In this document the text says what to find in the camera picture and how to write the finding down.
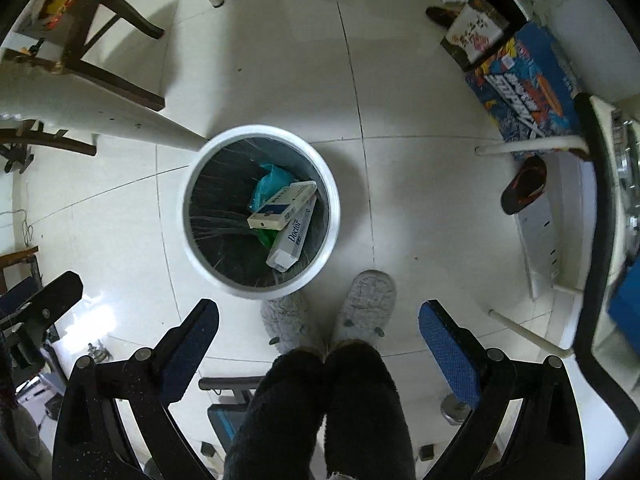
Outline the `white blue cigarette carton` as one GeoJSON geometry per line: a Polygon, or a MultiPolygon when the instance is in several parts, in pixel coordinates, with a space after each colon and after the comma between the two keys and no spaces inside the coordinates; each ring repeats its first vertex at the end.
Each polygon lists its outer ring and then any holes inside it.
{"type": "Polygon", "coordinates": [[[252,230],[282,231],[317,191],[314,181],[294,182],[274,194],[247,219],[252,230]]]}

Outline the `white toothpaste box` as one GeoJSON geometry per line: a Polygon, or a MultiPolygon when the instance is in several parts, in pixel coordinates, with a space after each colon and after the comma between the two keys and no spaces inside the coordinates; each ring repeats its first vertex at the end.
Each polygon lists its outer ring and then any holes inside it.
{"type": "Polygon", "coordinates": [[[266,260],[271,269],[284,273],[299,260],[316,201],[314,194],[274,240],[266,260]]]}

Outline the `teal plastic wrapper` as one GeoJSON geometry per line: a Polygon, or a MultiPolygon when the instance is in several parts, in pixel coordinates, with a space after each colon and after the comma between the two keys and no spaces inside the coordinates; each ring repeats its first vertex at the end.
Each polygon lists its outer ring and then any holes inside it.
{"type": "Polygon", "coordinates": [[[281,188],[285,188],[297,181],[297,178],[292,172],[279,166],[261,164],[259,168],[264,170],[265,174],[258,180],[252,198],[248,203],[250,212],[257,212],[274,194],[279,192],[281,188]]]}

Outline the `white round trash bin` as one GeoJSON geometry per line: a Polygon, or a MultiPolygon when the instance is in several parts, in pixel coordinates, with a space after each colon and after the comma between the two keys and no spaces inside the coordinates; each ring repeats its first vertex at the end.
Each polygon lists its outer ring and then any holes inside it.
{"type": "Polygon", "coordinates": [[[308,285],[337,242],[341,204],[319,153],[281,128],[208,141],[184,180],[178,221],[194,268],[228,295],[266,300],[308,285]]]}

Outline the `black right trouser leg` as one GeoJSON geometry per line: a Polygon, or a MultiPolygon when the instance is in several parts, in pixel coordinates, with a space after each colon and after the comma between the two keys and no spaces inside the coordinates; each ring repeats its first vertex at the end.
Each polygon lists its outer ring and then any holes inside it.
{"type": "Polygon", "coordinates": [[[399,393],[378,350],[364,342],[337,348],[324,363],[324,455],[330,476],[413,479],[409,429],[399,393]]]}

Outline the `grey right slipper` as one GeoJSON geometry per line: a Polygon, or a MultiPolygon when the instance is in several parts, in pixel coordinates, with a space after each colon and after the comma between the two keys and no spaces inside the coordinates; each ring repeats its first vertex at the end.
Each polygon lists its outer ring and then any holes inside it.
{"type": "Polygon", "coordinates": [[[337,313],[331,346],[360,341],[376,347],[395,309],[396,285],[386,273],[363,271],[356,276],[337,313]]]}

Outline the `grey slipper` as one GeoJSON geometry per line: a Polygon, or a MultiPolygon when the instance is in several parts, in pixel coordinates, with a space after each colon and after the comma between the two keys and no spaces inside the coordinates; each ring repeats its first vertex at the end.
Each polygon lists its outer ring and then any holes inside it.
{"type": "Polygon", "coordinates": [[[305,350],[324,356],[326,345],[310,305],[302,292],[270,299],[260,307],[271,347],[281,356],[294,350],[305,350]]]}
{"type": "Polygon", "coordinates": [[[395,309],[396,285],[386,273],[363,271],[356,276],[337,313],[331,346],[360,341],[376,347],[395,309]]]}

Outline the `grey left slipper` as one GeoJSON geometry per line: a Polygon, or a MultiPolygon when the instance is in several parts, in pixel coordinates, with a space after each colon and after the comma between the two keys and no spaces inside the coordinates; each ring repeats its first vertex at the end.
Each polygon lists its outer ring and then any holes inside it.
{"type": "Polygon", "coordinates": [[[294,350],[305,350],[324,356],[326,345],[310,305],[302,292],[270,299],[260,307],[271,347],[281,356],[294,350]]]}

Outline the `black red sandal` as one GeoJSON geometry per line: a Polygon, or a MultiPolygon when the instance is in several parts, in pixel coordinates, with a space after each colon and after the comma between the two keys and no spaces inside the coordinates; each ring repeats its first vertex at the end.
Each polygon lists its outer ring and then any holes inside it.
{"type": "Polygon", "coordinates": [[[518,214],[544,194],[547,166],[538,155],[525,159],[523,165],[500,197],[502,210],[509,216],[518,214]]]}

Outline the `small wooden stool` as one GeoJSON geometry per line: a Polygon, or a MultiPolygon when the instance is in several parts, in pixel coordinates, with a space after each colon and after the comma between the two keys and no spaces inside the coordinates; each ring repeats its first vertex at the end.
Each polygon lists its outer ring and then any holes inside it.
{"type": "Polygon", "coordinates": [[[6,58],[42,67],[52,74],[79,76],[116,96],[159,112],[165,107],[161,96],[84,60],[91,48],[120,21],[152,39],[163,37],[164,30],[146,20],[126,0],[66,0],[44,25],[44,31],[38,32],[35,44],[20,50],[6,49],[6,58]],[[62,32],[62,51],[55,60],[47,60],[39,55],[39,50],[58,29],[62,32]]]}

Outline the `blue cardboard box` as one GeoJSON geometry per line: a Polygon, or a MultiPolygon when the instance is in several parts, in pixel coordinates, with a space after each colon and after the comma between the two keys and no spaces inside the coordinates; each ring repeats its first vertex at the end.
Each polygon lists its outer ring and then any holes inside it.
{"type": "Polygon", "coordinates": [[[526,24],[465,81],[506,143],[580,133],[582,87],[548,28],[526,24]]]}

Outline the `white patterned gift box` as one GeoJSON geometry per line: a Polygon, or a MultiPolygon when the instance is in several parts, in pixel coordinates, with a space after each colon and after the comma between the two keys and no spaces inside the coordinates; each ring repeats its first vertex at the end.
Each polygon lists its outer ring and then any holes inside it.
{"type": "Polygon", "coordinates": [[[468,0],[440,42],[464,72],[497,52],[523,25],[527,15],[516,0],[468,0]]]}

